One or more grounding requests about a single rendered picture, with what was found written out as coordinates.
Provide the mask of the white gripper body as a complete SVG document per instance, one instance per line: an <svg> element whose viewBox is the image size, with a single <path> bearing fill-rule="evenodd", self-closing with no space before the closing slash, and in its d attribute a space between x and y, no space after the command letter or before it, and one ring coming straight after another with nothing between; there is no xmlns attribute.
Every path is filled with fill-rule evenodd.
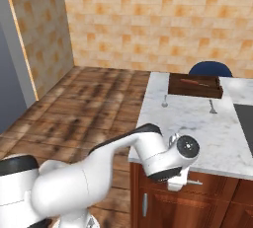
<svg viewBox="0 0 253 228"><path fill-rule="evenodd" d="M167 189L170 191L179 191L187 184L189 169L186 168L180 172L179 176L175 176L167 181Z"/></svg>

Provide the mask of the brown wooden drawer front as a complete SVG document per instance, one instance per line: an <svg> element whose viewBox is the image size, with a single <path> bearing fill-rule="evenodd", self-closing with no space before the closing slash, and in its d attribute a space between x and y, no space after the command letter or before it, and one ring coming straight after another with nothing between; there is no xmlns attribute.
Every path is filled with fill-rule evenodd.
<svg viewBox="0 0 253 228"><path fill-rule="evenodd" d="M200 181L202 184L183 186L181 190L173 191L173 194L196 194L202 197L231 201L238 183L238 179L192 171L189 172L188 179ZM139 169L139 185L143 188L161 190L169 193L166 183L155 183L144 174L142 168Z"/></svg>

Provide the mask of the brown wooden tray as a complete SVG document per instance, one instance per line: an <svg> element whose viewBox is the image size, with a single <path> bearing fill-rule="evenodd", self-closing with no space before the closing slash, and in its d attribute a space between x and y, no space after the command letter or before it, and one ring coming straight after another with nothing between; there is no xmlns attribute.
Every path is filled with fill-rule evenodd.
<svg viewBox="0 0 253 228"><path fill-rule="evenodd" d="M180 79L195 80L203 84L208 84L210 87L182 83ZM217 76L171 73L168 81L168 94L221 99L223 95L223 89Z"/></svg>

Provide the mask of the hot dog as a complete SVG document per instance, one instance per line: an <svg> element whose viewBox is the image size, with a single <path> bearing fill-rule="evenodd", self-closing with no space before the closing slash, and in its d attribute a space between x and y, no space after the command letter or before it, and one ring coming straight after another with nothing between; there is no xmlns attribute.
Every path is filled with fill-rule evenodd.
<svg viewBox="0 0 253 228"><path fill-rule="evenodd" d="M195 81L195 80L180 79L180 81L181 81L182 83L186 83L186 84L190 84L190 85L203 86L203 87L210 87L210 85L208 85L208 84L203 84L203 83L200 83L200 82Z"/></svg>

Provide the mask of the brown wooden cupboard door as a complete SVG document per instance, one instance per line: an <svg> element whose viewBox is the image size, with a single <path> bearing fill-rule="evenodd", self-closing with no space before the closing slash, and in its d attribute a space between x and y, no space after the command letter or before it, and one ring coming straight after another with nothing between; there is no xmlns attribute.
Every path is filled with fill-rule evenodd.
<svg viewBox="0 0 253 228"><path fill-rule="evenodd" d="M177 195L139 185L139 164L130 164L130 228L220 228L230 201ZM146 217L142 197L148 194Z"/></svg>
<svg viewBox="0 0 253 228"><path fill-rule="evenodd" d="M253 181L238 182L220 228L253 228Z"/></svg>

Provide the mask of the black hob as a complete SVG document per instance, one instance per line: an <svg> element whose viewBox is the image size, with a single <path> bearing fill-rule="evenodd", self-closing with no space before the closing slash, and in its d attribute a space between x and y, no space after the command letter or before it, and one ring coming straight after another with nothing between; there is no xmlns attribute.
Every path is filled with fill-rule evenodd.
<svg viewBox="0 0 253 228"><path fill-rule="evenodd" d="M234 108L253 157L253 106L234 104Z"/></svg>

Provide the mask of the blue chair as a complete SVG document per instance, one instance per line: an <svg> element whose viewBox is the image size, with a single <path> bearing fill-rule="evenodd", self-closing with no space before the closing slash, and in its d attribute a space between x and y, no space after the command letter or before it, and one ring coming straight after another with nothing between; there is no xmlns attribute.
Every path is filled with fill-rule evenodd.
<svg viewBox="0 0 253 228"><path fill-rule="evenodd" d="M195 64L189 71L191 75L231 77L232 72L223 63L217 61L202 61Z"/></svg>

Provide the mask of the grey tall cabinet side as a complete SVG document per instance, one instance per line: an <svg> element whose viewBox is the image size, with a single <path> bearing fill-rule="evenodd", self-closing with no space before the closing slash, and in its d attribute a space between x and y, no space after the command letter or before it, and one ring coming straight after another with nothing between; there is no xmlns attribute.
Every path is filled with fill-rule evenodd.
<svg viewBox="0 0 253 228"><path fill-rule="evenodd" d="M0 134L35 101L9 0L0 0Z"/></svg>

